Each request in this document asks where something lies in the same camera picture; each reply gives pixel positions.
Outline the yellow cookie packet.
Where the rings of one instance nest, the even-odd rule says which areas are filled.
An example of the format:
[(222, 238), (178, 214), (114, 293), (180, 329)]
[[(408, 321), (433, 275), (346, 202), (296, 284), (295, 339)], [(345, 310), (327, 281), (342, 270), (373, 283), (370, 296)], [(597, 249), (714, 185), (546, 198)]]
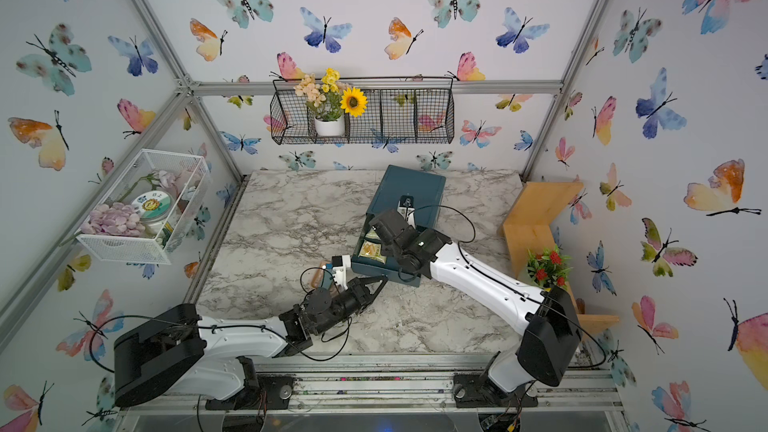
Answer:
[(363, 241), (358, 256), (382, 264), (385, 264), (387, 261), (387, 258), (382, 253), (382, 246), (379, 243), (369, 242), (367, 240)]
[(376, 230), (373, 227), (371, 227), (366, 232), (364, 238), (367, 241), (369, 241), (369, 242), (374, 242), (374, 243), (380, 243), (381, 242), (381, 239), (380, 239), (379, 235), (377, 234)]

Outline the dark teal top drawer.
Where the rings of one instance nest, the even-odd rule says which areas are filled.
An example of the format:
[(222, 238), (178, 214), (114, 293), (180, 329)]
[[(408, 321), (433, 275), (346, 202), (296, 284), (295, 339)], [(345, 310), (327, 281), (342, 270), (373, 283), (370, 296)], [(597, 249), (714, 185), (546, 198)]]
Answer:
[(382, 242), (370, 225), (373, 216), (368, 214), (363, 229), (351, 255), (352, 270), (359, 275), (386, 277), (390, 282), (418, 287), (421, 278), (404, 272), (397, 261), (383, 252)]

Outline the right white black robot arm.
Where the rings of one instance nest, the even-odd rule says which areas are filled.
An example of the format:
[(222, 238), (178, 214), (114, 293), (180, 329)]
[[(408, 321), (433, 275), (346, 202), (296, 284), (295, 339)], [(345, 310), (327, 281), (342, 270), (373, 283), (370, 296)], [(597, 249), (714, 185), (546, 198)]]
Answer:
[(408, 273), (451, 286), (501, 317), (521, 336), (515, 349), (496, 356), (489, 381), (505, 393), (531, 381), (557, 387), (582, 340), (570, 294), (513, 279), (466, 253), (458, 241), (418, 229), (395, 209), (370, 221), (384, 254)]

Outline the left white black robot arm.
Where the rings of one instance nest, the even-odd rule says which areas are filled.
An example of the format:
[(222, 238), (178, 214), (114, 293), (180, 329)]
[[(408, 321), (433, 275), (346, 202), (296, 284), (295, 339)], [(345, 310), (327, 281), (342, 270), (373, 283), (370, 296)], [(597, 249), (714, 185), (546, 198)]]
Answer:
[(252, 358), (303, 354), (313, 337), (372, 305), (387, 282), (384, 276), (353, 278), (337, 294), (314, 289), (290, 310), (262, 320), (216, 319), (180, 304), (115, 342), (115, 404), (127, 408), (175, 394), (239, 408), (258, 394)]

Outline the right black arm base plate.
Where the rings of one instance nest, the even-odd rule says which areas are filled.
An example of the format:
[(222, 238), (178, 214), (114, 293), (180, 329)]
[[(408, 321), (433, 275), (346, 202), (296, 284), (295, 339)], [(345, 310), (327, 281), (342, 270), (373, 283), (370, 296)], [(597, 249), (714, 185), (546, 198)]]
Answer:
[(513, 392), (504, 392), (479, 373), (458, 373), (453, 376), (453, 399), (457, 408), (516, 407), (534, 408), (538, 399), (530, 395), (527, 385)]

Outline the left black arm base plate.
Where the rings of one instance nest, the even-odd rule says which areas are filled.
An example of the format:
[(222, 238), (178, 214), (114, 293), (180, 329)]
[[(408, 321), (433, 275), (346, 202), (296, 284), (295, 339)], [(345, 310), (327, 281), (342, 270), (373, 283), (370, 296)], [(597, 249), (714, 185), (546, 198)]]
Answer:
[(225, 400), (210, 399), (208, 411), (283, 411), (290, 406), (296, 378), (291, 375), (257, 374), (247, 378), (242, 390)]

